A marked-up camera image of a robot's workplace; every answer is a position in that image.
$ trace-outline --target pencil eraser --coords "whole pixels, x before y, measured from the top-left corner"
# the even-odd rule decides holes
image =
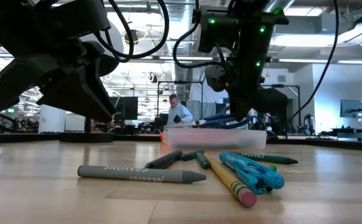
[[[252,207],[257,202],[256,194],[246,188],[239,191],[238,198],[246,207]]]

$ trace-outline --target dark green crayon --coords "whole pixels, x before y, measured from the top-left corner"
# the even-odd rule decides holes
[[[210,167],[206,157],[202,153],[200,152],[196,153],[196,160],[199,162],[200,166],[203,169],[207,169]]]
[[[299,163],[297,160],[282,156],[267,156],[264,154],[240,153],[240,152],[233,152],[233,153],[258,162],[272,162],[276,164],[286,164],[286,165]]]
[[[181,159],[182,161],[189,161],[189,160],[191,160],[191,159],[196,158],[196,153],[205,153],[205,151],[199,150],[199,151],[196,151],[196,152],[190,152],[190,153],[187,153],[187,154],[182,154],[182,155],[180,156],[180,159]]]

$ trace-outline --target clear plastic container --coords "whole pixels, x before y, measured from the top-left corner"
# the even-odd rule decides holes
[[[264,149],[266,131],[210,128],[167,128],[165,142],[171,147],[206,149]]]

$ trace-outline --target man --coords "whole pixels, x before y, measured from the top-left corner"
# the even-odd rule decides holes
[[[167,120],[167,125],[175,125],[181,123],[191,122],[193,116],[191,112],[182,104],[179,103],[177,95],[173,94],[170,96],[170,109],[169,109],[169,118]]]

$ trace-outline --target blue marker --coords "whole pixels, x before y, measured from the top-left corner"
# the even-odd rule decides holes
[[[283,177],[276,172],[274,166],[268,168],[230,152],[222,152],[220,160],[235,170],[236,174],[255,194],[262,194],[264,189],[268,192],[273,189],[281,189],[285,184]]]

